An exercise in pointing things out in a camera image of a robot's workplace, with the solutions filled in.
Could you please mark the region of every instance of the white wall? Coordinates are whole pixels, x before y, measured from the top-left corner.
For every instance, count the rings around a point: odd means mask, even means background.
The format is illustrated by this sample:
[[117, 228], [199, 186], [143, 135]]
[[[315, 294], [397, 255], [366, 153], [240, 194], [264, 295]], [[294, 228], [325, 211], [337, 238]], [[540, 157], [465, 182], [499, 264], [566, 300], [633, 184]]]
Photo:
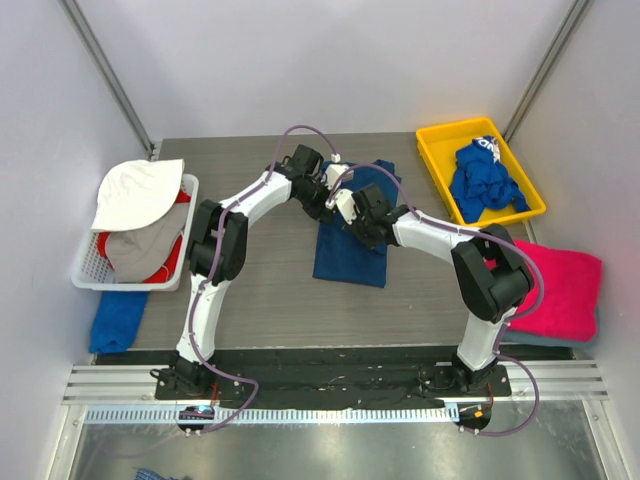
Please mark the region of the white wall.
[[0, 16], [0, 465], [41, 480], [71, 365], [99, 301], [71, 285], [101, 177], [143, 155], [56, 0]]
[[149, 135], [504, 128], [570, 0], [80, 2]]
[[512, 143], [543, 243], [604, 260], [594, 356], [640, 456], [640, 3], [595, 1]]

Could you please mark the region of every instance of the yellow tray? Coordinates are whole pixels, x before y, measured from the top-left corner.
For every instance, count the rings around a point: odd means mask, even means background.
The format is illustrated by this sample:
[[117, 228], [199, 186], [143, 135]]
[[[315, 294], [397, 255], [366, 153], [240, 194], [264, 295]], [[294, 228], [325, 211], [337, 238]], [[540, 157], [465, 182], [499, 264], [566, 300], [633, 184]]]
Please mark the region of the yellow tray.
[[[509, 205], [502, 210], [486, 208], [477, 222], [466, 223], [449, 191], [449, 186], [453, 180], [453, 173], [457, 168], [456, 152], [469, 145], [474, 138], [484, 135], [492, 135], [498, 139], [500, 161], [509, 171], [511, 178], [518, 183], [531, 210], [517, 213], [513, 205]], [[524, 222], [531, 217], [543, 214], [547, 210], [547, 206], [533, 187], [531, 180], [522, 170], [511, 149], [490, 118], [472, 118], [461, 122], [421, 128], [416, 132], [416, 137], [420, 156], [427, 165], [429, 173], [431, 173], [431, 177], [436, 187], [438, 187], [438, 191], [455, 223], [472, 227], [486, 227], [492, 223], [507, 225]]]

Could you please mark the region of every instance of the gray hat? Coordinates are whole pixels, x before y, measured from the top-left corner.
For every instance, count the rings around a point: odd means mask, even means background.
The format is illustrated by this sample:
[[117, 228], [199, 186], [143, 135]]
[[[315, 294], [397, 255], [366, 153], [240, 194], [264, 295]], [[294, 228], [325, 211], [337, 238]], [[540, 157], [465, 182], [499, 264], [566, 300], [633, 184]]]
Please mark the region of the gray hat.
[[188, 203], [176, 203], [151, 225], [109, 234], [105, 251], [116, 281], [137, 283], [156, 273], [167, 261], [188, 213]]

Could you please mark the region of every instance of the navy blue towel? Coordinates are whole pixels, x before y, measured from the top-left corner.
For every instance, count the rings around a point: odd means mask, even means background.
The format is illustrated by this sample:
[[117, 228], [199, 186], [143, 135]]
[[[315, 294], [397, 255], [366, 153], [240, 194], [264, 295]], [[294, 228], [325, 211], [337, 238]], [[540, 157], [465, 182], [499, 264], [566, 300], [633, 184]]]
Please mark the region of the navy blue towel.
[[[391, 174], [395, 172], [395, 165], [391, 162], [376, 160], [374, 163]], [[372, 183], [377, 184], [395, 206], [397, 187], [384, 173], [372, 168], [355, 170], [353, 180], [344, 182], [342, 187], [356, 192]], [[334, 214], [332, 224], [320, 224], [313, 278], [383, 288], [387, 283], [387, 245], [380, 244], [368, 250], [351, 232], [343, 230], [343, 225], [344, 220], [339, 213]]]
[[139, 468], [136, 473], [136, 478], [134, 480], [178, 480], [173, 477], [169, 477], [168, 479], [161, 477], [156, 472], [148, 470], [146, 468]]

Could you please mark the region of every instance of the white laundry basket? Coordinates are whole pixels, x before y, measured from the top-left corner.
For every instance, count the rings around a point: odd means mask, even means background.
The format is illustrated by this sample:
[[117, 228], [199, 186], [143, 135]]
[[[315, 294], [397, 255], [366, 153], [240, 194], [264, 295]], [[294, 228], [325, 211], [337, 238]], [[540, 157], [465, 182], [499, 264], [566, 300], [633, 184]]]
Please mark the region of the white laundry basket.
[[78, 288], [91, 290], [111, 290], [120, 292], [146, 292], [150, 290], [173, 291], [180, 285], [180, 274], [189, 243], [191, 222], [196, 210], [198, 197], [198, 179], [193, 175], [182, 175], [182, 188], [191, 196], [187, 223], [182, 232], [182, 245], [178, 263], [173, 276], [164, 283], [116, 283], [115, 273], [109, 261], [98, 253], [98, 234], [89, 231], [85, 236], [78, 258], [75, 262], [71, 282]]

